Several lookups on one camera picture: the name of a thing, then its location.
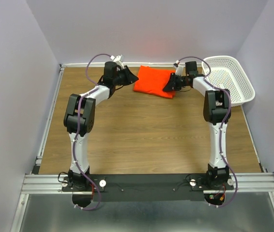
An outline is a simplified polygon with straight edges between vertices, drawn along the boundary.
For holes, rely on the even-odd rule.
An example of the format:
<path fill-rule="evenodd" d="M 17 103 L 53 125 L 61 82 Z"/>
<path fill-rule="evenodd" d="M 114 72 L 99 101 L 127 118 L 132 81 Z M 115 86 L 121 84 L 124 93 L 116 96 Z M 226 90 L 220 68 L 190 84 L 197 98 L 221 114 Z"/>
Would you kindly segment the orange t shirt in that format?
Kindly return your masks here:
<path fill-rule="evenodd" d="M 135 82 L 133 91 L 172 99 L 175 96 L 175 91 L 163 91 L 172 73 L 175 71 L 140 66 L 137 75 L 138 81 Z"/>

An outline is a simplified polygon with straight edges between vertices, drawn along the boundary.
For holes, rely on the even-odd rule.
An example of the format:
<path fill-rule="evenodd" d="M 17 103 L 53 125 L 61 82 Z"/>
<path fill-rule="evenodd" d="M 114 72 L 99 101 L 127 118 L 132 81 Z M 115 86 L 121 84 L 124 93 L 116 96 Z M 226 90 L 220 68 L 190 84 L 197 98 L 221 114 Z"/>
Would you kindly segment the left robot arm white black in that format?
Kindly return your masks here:
<path fill-rule="evenodd" d="M 108 61 L 104 65 L 103 75 L 93 89 L 83 94 L 70 95 L 63 119 L 69 133 L 72 153 L 67 185 L 84 191 L 93 184 L 89 175 L 88 137 L 94 126 L 95 108 L 109 99 L 116 90 L 137 80 L 138 77 L 121 61 Z"/>

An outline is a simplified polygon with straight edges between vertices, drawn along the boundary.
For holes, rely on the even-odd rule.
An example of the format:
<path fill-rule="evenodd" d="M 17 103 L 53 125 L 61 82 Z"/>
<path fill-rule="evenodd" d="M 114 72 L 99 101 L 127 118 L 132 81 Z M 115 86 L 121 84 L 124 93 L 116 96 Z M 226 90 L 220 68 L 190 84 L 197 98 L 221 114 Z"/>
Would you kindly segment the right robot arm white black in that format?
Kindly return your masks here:
<path fill-rule="evenodd" d="M 211 154 L 208 170 L 203 182 L 210 189 L 216 189 L 228 182 L 229 166 L 226 158 L 226 130 L 231 116 L 231 100 L 227 89 L 211 84 L 207 74 L 200 74 L 195 61 L 181 65 L 180 61 L 173 64 L 176 69 L 163 87 L 164 92 L 181 91 L 191 87 L 204 96 L 203 117 L 210 129 Z"/>

